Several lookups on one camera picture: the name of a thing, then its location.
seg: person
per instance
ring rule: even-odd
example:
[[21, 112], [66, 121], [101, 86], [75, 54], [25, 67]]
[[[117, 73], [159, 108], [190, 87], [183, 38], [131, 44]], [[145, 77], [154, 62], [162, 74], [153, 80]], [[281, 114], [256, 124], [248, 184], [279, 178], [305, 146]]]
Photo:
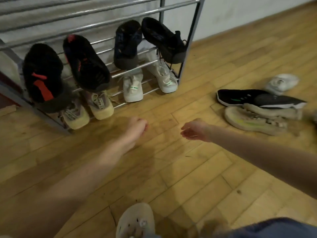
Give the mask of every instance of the person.
[[[124, 134], [107, 146], [99, 156], [50, 187], [18, 213], [8, 217], [5, 223], [0, 225], [0, 233], [12, 238], [53, 238], [88, 195], [98, 187], [121, 156], [135, 146], [146, 129], [146, 120], [131, 118]], [[315, 177], [317, 156], [315, 155], [208, 125], [200, 119], [186, 123], [182, 127], [181, 135], [188, 140], [218, 144], [312, 197], [317, 197]], [[206, 238], [317, 237], [316, 227], [288, 218], [267, 220], [237, 230], [219, 229], [219, 227], [223, 228], [223, 223], [219, 223], [216, 227], [207, 223], [201, 236]], [[148, 204], [135, 204], [121, 216], [116, 238], [131, 236], [160, 237], [155, 234], [153, 212]]]

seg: hand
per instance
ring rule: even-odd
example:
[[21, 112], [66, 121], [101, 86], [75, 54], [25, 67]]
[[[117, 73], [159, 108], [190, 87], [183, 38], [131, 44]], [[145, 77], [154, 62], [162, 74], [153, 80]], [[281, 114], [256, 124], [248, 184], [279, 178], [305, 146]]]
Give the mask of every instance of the hand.
[[147, 131], [147, 128], [148, 123], [145, 119], [140, 119], [138, 117], [130, 118], [126, 131], [121, 136], [121, 139], [126, 145], [127, 151], [135, 146], [135, 143], [141, 135]]
[[210, 139], [210, 125], [202, 119], [195, 119], [184, 124], [181, 135], [188, 140], [202, 140], [204, 142], [211, 142]]

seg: forearm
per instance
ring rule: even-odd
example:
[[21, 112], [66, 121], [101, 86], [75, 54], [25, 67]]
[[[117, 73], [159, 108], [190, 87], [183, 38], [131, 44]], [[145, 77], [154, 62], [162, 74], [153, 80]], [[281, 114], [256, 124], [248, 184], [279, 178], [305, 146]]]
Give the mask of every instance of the forearm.
[[317, 156], [210, 126], [210, 140], [271, 175], [317, 198]]
[[52, 186], [38, 200], [14, 216], [19, 227], [6, 234], [18, 237], [54, 237], [111, 171], [125, 148], [120, 140], [107, 147], [98, 157], [81, 166]]

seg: person's left arm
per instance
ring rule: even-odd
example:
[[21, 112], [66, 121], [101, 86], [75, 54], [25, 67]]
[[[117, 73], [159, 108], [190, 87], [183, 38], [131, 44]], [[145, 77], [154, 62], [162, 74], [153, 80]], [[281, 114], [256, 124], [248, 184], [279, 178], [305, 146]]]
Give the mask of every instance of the person's left arm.
[[146, 129], [145, 120], [133, 117], [120, 138], [89, 163], [49, 188], [32, 204], [0, 225], [0, 235], [13, 238], [53, 238], [86, 198], [98, 187], [121, 156], [134, 147]]

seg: shoe rack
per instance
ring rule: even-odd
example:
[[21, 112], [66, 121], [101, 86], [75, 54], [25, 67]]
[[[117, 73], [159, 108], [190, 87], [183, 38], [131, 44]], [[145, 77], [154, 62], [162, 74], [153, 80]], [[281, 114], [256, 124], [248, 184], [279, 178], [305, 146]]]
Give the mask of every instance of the shoe rack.
[[[4, 3], [7, 1], [13, 2], [13, 1], [19, 1], [19, 0], [0, 0], [0, 5], [5, 5]], [[25, 5], [25, 6], [21, 6], [21, 7], [4, 9], [4, 10], [0, 11], [0, 16], [1, 15], [8, 15], [8, 14], [15, 14], [15, 13], [22, 13], [23, 14], [23, 12], [25, 12], [25, 11], [33, 11], [33, 10], [37, 10], [40, 8], [48, 8], [48, 7], [58, 7], [58, 6], [62, 6], [62, 5], [70, 4], [70, 3], [82, 2], [82, 1], [87, 1], [87, 0], [54, 0], [54, 1], [46, 2], [46, 3], [37, 3], [37, 1], [34, 0], [33, 4], [29, 4], [29, 5]], [[1, 33], [6, 33], [9, 31], [14, 31], [14, 30], [22, 29], [22, 28], [34, 27], [37, 25], [52, 23], [55, 21], [66, 20], [66, 19], [70, 19], [70, 18], [74, 18], [74, 17], [84, 16], [84, 15], [89, 15], [89, 14], [94, 14], [94, 13], [99, 13], [99, 12], [105, 12], [105, 11], [114, 10], [114, 9], [123, 8], [123, 7], [129, 7], [129, 6], [133, 6], [133, 5], [137, 5], [137, 4], [148, 3], [151, 1], [157, 1], [157, 0], [134, 0], [134, 1], [130, 1], [130, 2], [112, 5], [112, 6], [101, 6], [98, 8], [89, 9], [89, 10], [85, 10], [85, 11], [73, 12], [73, 13], [69, 13], [67, 15], [60, 15], [58, 17], [48, 17], [46, 19], [35, 20], [33, 22], [24, 23], [21, 25], [9, 26], [9, 27], [4, 26], [4, 27], [0, 27], [0, 35], [1, 35]], [[11, 60], [14, 61], [14, 63], [17, 64], [17, 66], [21, 66], [23, 60], [12, 50], [13, 48], [21, 47], [21, 46], [29, 45], [29, 44], [34, 44], [37, 42], [44, 42], [46, 40], [51, 40], [51, 39], [55, 39], [55, 38], [59, 38], [59, 37], [64, 37], [68, 34], [77, 34], [77, 33], [80, 33], [80, 32], [86, 31], [86, 30], [90, 30], [93, 28], [104, 27], [104, 26], [116, 24], [116, 23], [119, 24], [119, 23], [131, 20], [134, 18], [145, 17], [145, 16], [152, 15], [155, 13], [159, 13], [159, 21], [161, 23], [163, 23], [165, 11], [176, 9], [179, 7], [188, 6], [188, 5], [196, 5], [195, 13], [194, 13], [194, 16], [192, 19], [189, 35], [187, 38], [186, 58], [185, 58], [184, 62], [181, 64], [178, 74], [174, 72], [175, 76], [178, 78], [178, 82], [180, 83], [182, 73], [184, 70], [184, 66], [186, 64], [188, 52], [190, 50], [190, 46], [191, 46], [191, 43], [192, 43], [192, 40], [194, 37], [194, 33], [196, 30], [198, 21], [199, 21], [199, 17], [200, 17], [201, 11], [203, 9], [204, 1], [205, 0], [187, 0], [184, 2], [172, 4], [172, 5], [165, 5], [165, 0], [160, 0], [160, 7], [153, 9], [153, 10], [145, 11], [145, 12], [140, 12], [140, 13], [136, 13], [136, 14], [132, 14], [132, 15], [116, 18], [116, 19], [105, 20], [102, 22], [91, 23], [89, 25], [80, 26], [80, 27], [71, 28], [71, 29], [62, 30], [62, 31], [57, 31], [57, 32], [53, 32], [53, 33], [48, 33], [48, 34], [44, 34], [44, 35], [40, 35], [40, 36], [32, 36], [31, 38], [19, 39], [17, 41], [11, 41], [11, 42], [7, 42], [7, 43], [4, 43], [0, 39], [0, 51], [3, 51]], [[115, 39], [115, 37], [110, 37], [107, 39], [102, 39], [102, 40], [92, 42], [91, 44], [94, 45], [94, 44], [107, 42], [107, 41], [114, 40], [114, 39]], [[156, 47], [152, 47], [148, 50], [145, 50], [145, 51], [138, 53], [138, 55], [153, 51], [155, 49], [156, 49]], [[101, 55], [103, 53], [111, 52], [113, 50], [114, 50], [114, 48], [111, 48], [111, 49], [99, 51], [99, 52], [97, 52], [97, 54]], [[126, 73], [129, 73], [129, 72], [134, 71], [134, 70], [139, 69], [139, 68], [146, 67], [146, 66], [151, 65], [151, 64], [158, 62], [158, 61], [159, 60], [154, 60], [152, 62], [144, 63], [144, 64], [139, 65], [138, 67], [136, 67], [132, 70], [122, 71], [119, 73], [116, 72], [116, 74], [112, 74], [112, 78], [120, 77]], [[113, 62], [106, 63], [107, 66], [111, 65], [111, 64], [113, 64]], [[68, 80], [71, 78], [72, 78], [72, 76], [69, 76], [69, 77], [66, 77], [63, 79]], [[146, 83], [150, 80], [145, 80], [142, 82], [142, 84]], [[145, 93], [144, 95], [146, 95], [150, 92], [156, 91], [157, 89], [159, 89], [159, 88], [155, 88], [155, 89]], [[73, 92], [79, 92], [81, 90], [82, 90], [81, 88], [76, 88], [73, 90]], [[123, 91], [117, 92], [117, 93], [113, 94], [112, 96], [116, 96], [122, 92]], [[69, 127], [66, 124], [64, 124], [57, 115], [56, 115], [56, 117], [54, 117], [54, 116], [50, 116], [50, 115], [42, 112], [40, 109], [34, 107], [32, 102], [28, 98], [28, 95], [25, 95], [24, 93], [17, 92], [16, 90], [14, 90], [13, 88], [11, 88], [10, 86], [6, 85], [5, 83], [3, 83], [1, 81], [0, 81], [0, 94], [8, 97], [9, 99], [13, 100], [14, 102], [16, 102], [17, 104], [19, 104], [23, 107], [31, 109], [36, 115], [40, 116], [46, 123], [59, 129], [61, 132], [65, 133], [65, 134], [70, 134]], [[118, 104], [114, 108], [120, 107], [120, 106], [125, 105], [125, 104], [126, 103]]]

